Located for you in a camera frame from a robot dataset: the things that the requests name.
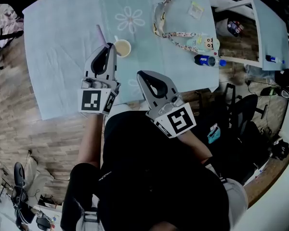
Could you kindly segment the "pink cloth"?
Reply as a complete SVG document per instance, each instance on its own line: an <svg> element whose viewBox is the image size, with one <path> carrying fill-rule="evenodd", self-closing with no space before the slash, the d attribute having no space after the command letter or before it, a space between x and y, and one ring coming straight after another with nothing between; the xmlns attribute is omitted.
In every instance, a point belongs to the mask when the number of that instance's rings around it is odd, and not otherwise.
<svg viewBox="0 0 289 231"><path fill-rule="evenodd" d="M6 8L0 15L0 30L3 35L24 30L24 20L12 7Z"/></svg>

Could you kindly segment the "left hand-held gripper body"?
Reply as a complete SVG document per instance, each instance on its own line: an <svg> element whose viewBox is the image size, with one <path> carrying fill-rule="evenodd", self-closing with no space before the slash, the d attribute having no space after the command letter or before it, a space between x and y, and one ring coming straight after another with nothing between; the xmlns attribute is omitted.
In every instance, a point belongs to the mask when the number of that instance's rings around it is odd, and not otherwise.
<svg viewBox="0 0 289 231"><path fill-rule="evenodd" d="M84 78L78 89L78 111L108 115L120 86L115 80Z"/></svg>

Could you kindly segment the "teal pouch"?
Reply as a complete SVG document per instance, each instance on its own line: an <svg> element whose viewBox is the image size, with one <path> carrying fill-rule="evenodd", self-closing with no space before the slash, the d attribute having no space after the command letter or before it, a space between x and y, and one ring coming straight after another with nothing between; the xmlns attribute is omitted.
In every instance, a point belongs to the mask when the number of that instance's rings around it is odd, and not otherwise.
<svg viewBox="0 0 289 231"><path fill-rule="evenodd" d="M220 138L221 135L221 130L218 126L216 126L210 133L207 135L208 138L208 143L212 144L215 142L217 139Z"/></svg>

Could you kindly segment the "purple bendy straw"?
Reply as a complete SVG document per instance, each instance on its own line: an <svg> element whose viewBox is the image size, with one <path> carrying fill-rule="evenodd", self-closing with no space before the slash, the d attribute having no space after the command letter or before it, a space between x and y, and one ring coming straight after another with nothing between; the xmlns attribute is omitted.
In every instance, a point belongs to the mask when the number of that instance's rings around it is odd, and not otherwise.
<svg viewBox="0 0 289 231"><path fill-rule="evenodd" d="M121 53L117 52L116 46L114 43L107 43L103 32L99 25L96 25L98 38L102 44L100 52L96 55L97 57L110 57L110 56L122 56Z"/></svg>

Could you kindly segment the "white bag with wrappers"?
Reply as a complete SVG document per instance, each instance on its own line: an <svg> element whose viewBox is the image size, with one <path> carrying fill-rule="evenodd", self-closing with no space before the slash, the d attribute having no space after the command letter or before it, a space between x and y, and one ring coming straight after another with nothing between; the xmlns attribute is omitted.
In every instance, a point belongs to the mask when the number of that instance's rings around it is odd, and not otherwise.
<svg viewBox="0 0 289 231"><path fill-rule="evenodd" d="M244 27L239 21L232 21L228 18L223 19L215 25L216 33L224 37L238 37L241 35Z"/></svg>

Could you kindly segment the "person's black shirt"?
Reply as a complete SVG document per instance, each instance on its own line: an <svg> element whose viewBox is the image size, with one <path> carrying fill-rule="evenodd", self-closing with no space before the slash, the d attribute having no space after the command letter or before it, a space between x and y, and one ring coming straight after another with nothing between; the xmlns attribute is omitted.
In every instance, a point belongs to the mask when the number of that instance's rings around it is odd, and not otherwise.
<svg viewBox="0 0 289 231"><path fill-rule="evenodd" d="M76 231L82 211L99 198L105 231L149 231L168 222L179 231L229 231L229 203L220 179L192 149L169 139L144 114L111 117L104 131L103 164L74 166L61 228Z"/></svg>

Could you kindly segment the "beige cloth bag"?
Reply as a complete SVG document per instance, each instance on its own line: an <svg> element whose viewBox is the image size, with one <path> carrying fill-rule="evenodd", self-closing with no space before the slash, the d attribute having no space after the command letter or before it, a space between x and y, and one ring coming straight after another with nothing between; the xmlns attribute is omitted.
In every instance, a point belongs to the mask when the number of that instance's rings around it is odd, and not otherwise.
<svg viewBox="0 0 289 231"><path fill-rule="evenodd" d="M28 160L25 165L25 186L24 190L28 196L27 204L30 207L35 207L40 197L44 193L45 184L54 180L54 177L47 171L38 172L38 163L34 157L31 156L32 151L28 151Z"/></svg>

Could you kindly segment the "person's light trousers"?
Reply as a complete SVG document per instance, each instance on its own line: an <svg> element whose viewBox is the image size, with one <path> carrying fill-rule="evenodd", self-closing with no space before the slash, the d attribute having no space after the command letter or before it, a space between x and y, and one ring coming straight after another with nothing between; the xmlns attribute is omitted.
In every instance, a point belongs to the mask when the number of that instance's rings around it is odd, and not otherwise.
<svg viewBox="0 0 289 231"><path fill-rule="evenodd" d="M108 114L108 116L115 116L117 114L127 112L127 111L148 111L148 110L149 110L149 106L146 102L142 102L135 107L130 107L129 105L123 103L123 104L114 105L111 108L111 111Z"/></svg>

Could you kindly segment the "pale green cartoon pouch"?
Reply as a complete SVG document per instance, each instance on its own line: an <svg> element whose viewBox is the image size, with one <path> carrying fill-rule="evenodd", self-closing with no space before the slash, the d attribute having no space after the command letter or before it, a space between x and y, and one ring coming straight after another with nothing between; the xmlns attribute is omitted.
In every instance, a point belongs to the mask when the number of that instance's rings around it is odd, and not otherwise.
<svg viewBox="0 0 289 231"><path fill-rule="evenodd" d="M220 48L220 42L216 37L209 35L195 36L187 41L187 46L197 49L198 52L215 52Z"/></svg>

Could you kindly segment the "person's left forearm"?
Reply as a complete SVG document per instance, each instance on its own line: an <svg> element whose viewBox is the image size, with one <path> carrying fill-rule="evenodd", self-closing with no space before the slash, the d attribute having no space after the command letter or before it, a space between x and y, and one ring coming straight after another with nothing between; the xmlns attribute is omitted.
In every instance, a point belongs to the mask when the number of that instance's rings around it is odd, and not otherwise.
<svg viewBox="0 0 289 231"><path fill-rule="evenodd" d="M103 120L103 115L89 115L79 148L78 163L88 163L100 168Z"/></svg>

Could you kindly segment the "blue label plastic bottle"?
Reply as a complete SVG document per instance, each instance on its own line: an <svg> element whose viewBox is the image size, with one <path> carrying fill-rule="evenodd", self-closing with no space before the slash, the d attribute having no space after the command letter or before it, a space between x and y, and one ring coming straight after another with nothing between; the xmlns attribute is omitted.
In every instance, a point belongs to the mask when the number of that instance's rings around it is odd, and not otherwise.
<svg viewBox="0 0 289 231"><path fill-rule="evenodd" d="M279 59L277 57L273 57L271 55L266 55L265 59L268 62L279 63L279 64L284 64L285 63L284 60L281 60L281 59Z"/></svg>

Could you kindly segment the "pale blue flowered tablecloth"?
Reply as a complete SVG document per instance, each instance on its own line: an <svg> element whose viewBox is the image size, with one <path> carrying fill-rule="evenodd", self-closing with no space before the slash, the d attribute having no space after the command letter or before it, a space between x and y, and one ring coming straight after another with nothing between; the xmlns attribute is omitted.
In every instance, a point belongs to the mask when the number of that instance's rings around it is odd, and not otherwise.
<svg viewBox="0 0 289 231"><path fill-rule="evenodd" d="M42 119L76 113L77 92L89 56L100 47L96 25L105 39L115 36L131 44L117 59L121 83L115 104L142 99L136 74L153 70L172 79L179 92L219 84L219 70L198 66L194 55L153 33L154 7L163 0L38 0L24 13L29 75ZM188 14L191 2L204 8L200 20ZM165 14L166 32L202 33L214 37L209 0L172 0Z"/></svg>

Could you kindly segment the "person's right forearm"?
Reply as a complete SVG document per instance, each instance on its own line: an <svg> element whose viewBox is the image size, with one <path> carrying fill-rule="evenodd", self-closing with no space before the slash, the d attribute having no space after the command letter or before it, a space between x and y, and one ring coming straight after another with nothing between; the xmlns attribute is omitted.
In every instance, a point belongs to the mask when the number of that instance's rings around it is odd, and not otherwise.
<svg viewBox="0 0 289 231"><path fill-rule="evenodd" d="M180 134L178 139L193 150L196 158L200 160L202 164L212 157L212 153L208 147L196 135L194 135L191 130Z"/></svg>

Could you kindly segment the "small clear plastic packet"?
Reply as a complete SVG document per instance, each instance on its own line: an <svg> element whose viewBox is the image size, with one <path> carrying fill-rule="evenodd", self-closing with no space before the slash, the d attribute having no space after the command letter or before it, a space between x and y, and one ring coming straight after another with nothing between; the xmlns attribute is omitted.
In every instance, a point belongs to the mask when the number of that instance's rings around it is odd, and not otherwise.
<svg viewBox="0 0 289 231"><path fill-rule="evenodd" d="M188 9L188 14L194 19L200 20L204 13L204 8L199 6L196 2L191 2L191 5Z"/></svg>

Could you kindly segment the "blue label cola bottle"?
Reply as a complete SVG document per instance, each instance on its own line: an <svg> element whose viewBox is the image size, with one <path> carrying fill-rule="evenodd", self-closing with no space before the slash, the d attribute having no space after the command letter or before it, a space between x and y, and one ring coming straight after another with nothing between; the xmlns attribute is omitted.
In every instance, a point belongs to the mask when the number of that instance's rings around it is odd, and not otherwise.
<svg viewBox="0 0 289 231"><path fill-rule="evenodd" d="M194 57L194 62L197 65L204 65L209 67L224 67L226 60L216 58L214 56L198 54Z"/></svg>

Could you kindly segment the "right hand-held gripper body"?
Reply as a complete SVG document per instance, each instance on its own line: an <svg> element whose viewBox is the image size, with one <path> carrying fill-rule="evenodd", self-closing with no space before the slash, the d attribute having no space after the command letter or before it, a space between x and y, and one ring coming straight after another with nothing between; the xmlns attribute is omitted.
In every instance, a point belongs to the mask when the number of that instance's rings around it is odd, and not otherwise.
<svg viewBox="0 0 289 231"><path fill-rule="evenodd" d="M168 138L175 138L196 126L191 106L183 101L180 93L147 111L146 116Z"/></svg>

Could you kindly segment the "white cup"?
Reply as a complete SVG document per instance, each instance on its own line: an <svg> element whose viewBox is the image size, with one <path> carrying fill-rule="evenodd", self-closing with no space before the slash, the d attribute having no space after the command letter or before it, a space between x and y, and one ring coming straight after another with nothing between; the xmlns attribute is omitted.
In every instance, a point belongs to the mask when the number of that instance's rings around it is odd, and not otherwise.
<svg viewBox="0 0 289 231"><path fill-rule="evenodd" d="M119 39L115 36L115 48L117 55L121 58L127 57L131 53L131 44L125 39Z"/></svg>

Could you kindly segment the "white table with blue top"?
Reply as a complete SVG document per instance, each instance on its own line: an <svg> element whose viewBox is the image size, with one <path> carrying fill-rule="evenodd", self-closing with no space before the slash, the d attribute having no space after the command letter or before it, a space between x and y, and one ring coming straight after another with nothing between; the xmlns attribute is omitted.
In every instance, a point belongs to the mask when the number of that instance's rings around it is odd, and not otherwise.
<svg viewBox="0 0 289 231"><path fill-rule="evenodd" d="M286 23L261 0L241 0L220 6L215 12L223 12L237 7L251 5L254 13L259 48L259 60L251 61L235 57L220 56L221 59L252 65L264 71L289 69L289 38ZM266 55L284 60L284 64L266 61Z"/></svg>

